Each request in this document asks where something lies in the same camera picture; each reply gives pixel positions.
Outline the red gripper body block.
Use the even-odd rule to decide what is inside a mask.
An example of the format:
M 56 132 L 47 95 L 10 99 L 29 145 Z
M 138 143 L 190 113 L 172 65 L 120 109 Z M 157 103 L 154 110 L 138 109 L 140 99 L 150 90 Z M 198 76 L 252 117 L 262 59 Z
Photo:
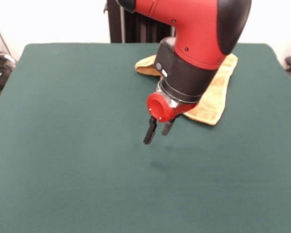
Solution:
M 159 122 L 168 122 L 197 105 L 198 103 L 181 103 L 164 92 L 154 92 L 147 98 L 147 109 Z

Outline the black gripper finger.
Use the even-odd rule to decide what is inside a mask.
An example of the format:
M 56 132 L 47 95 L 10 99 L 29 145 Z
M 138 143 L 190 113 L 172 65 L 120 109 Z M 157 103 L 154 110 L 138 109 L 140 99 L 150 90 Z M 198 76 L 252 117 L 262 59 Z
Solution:
M 151 143 L 155 135 L 156 127 L 157 127 L 157 119 L 151 116 L 149 119 L 149 128 L 143 140 L 143 143 L 145 145 L 149 145 Z
M 167 121 L 162 129 L 162 135 L 163 136 L 167 136 L 170 132 L 170 130 L 172 129 L 175 120 L 178 118 L 178 116 L 176 116 L 175 118 Z

